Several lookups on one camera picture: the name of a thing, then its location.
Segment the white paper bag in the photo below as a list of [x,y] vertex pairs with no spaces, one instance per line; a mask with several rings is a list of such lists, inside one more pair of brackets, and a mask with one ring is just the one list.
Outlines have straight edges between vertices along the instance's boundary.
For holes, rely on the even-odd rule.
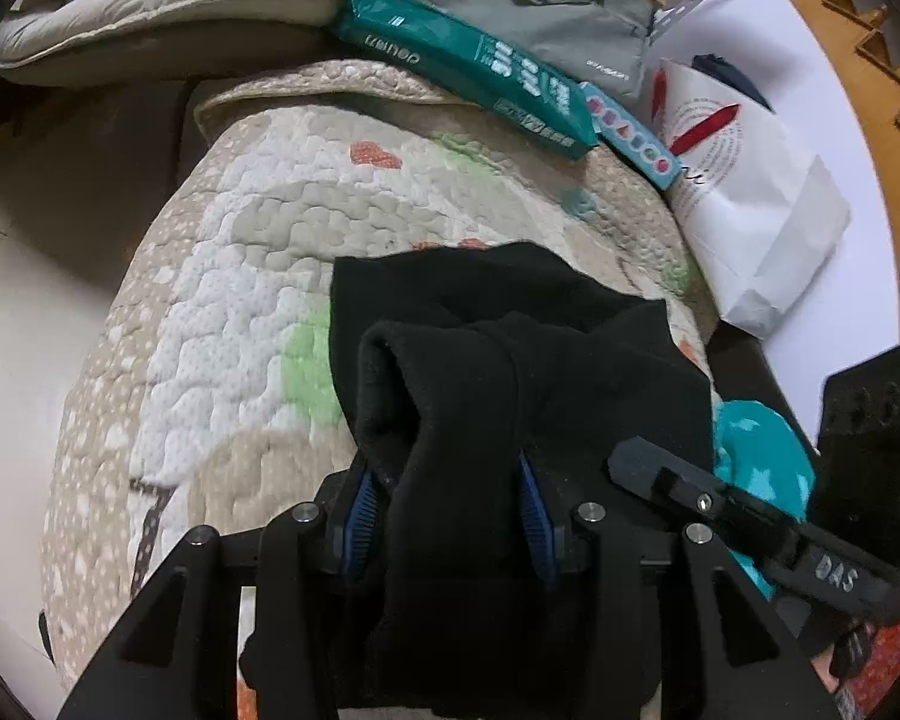
[[850,206],[773,113],[691,68],[663,70],[653,124],[684,165],[668,202],[721,318],[767,338],[840,241]]

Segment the gray fabric bag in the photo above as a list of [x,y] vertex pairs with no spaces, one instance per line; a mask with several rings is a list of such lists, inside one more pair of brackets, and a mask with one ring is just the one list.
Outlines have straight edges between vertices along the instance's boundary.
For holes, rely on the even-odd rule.
[[651,0],[428,0],[513,42],[621,104],[636,102],[653,26]]

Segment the beige quilt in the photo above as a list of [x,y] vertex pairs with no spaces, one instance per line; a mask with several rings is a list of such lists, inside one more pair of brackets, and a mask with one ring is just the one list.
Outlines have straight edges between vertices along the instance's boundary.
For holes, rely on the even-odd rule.
[[192,525],[259,527],[350,463],[327,358],[338,256],[539,242],[666,300],[706,369],[674,220],[608,148],[564,161],[364,60],[241,83],[197,118],[213,145],[146,233],[63,416],[42,568],[68,686]]

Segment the blue box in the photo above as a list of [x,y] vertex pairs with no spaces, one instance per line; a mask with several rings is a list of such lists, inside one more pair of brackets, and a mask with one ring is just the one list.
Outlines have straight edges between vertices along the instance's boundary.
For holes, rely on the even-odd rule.
[[679,159],[623,105],[587,81],[580,88],[593,118],[594,131],[653,186],[666,191],[683,167]]

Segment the diaper package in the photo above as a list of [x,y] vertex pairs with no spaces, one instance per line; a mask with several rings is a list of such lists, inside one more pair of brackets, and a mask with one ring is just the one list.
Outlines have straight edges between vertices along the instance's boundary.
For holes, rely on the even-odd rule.
[[577,84],[423,0],[348,0],[338,38],[509,119],[540,145],[578,159],[597,145]]

